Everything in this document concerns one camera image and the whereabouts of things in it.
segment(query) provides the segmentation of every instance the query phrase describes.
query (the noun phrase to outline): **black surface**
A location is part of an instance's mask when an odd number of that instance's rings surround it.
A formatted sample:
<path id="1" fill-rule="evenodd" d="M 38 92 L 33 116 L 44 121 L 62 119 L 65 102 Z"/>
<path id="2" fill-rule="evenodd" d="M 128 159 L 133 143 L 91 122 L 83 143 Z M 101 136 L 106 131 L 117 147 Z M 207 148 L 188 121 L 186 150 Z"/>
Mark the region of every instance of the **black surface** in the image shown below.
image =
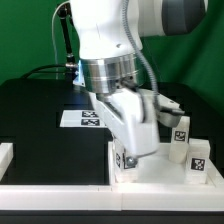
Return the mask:
<path id="1" fill-rule="evenodd" d="M 161 83 L 160 93 L 191 116 L 190 137 L 208 139 L 224 168 L 224 119 L 187 86 Z M 64 109 L 92 109 L 89 98 L 55 80 L 9 80 L 0 86 L 0 142 L 15 144 L 1 184 L 108 184 L 107 129 L 59 128 Z M 162 142 L 171 130 L 159 125 Z M 224 223 L 221 212 L 0 211 L 0 223 Z"/>
<path id="2" fill-rule="evenodd" d="M 59 128 L 64 109 L 92 109 L 64 81 L 10 80 L 0 87 L 0 142 L 15 144 L 1 184 L 107 184 L 106 129 Z"/>

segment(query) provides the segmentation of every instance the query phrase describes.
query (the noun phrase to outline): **white base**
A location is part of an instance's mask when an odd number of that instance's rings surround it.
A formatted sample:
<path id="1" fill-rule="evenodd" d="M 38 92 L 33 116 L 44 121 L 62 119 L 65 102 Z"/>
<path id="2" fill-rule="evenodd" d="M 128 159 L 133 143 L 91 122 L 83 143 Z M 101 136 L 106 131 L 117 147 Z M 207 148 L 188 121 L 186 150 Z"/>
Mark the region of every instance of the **white base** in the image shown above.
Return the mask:
<path id="1" fill-rule="evenodd" d="M 224 211 L 224 181 L 213 164 L 206 184 L 184 184 L 184 165 L 168 161 L 168 148 L 142 159 L 141 183 L 116 183 L 109 143 L 111 186 L 0 186 L 0 210 Z"/>

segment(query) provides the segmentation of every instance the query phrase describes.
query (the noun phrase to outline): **silver cylindrical joint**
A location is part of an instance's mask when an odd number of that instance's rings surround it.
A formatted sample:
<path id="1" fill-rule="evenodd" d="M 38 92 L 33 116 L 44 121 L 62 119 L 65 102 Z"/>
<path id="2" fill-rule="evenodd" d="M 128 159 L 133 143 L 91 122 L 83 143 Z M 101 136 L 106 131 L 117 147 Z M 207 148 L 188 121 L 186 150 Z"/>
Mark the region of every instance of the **silver cylindrical joint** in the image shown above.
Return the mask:
<path id="1" fill-rule="evenodd" d="M 121 79 L 128 77 L 137 85 L 145 82 L 142 66 L 135 54 L 116 58 L 81 60 L 86 89 L 97 94 L 112 94 L 122 88 Z"/>

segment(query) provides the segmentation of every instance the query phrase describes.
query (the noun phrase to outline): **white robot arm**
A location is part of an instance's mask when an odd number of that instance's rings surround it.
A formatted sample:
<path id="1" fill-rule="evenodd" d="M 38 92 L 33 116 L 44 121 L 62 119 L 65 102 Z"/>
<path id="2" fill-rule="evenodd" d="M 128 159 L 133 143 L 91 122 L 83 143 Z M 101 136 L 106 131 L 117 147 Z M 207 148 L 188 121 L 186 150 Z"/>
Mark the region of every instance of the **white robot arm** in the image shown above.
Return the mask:
<path id="1" fill-rule="evenodd" d="M 153 153 L 159 138 L 152 96 L 136 87 L 145 78 L 124 30 L 123 1 L 70 0 L 70 4 L 93 105 L 128 153 L 140 157 Z M 136 46 L 142 49 L 140 36 L 189 33 L 204 17 L 207 1 L 130 0 L 128 25 Z"/>

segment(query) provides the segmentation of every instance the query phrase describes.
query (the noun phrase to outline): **green wall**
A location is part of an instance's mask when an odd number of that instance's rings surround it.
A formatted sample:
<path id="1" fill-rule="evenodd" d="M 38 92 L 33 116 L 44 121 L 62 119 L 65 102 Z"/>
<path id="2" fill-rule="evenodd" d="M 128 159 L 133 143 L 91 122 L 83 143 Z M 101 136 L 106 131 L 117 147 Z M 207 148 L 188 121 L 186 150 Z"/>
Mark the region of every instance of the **green wall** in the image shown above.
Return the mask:
<path id="1" fill-rule="evenodd" d="M 51 18 L 61 2 L 1 0 L 0 83 L 54 63 Z M 78 56 L 78 38 L 69 29 Z M 58 20 L 56 37 L 59 62 L 63 63 L 65 50 Z M 224 116 L 223 0 L 210 0 L 206 18 L 190 35 L 145 38 L 143 45 L 160 81 L 189 85 Z"/>

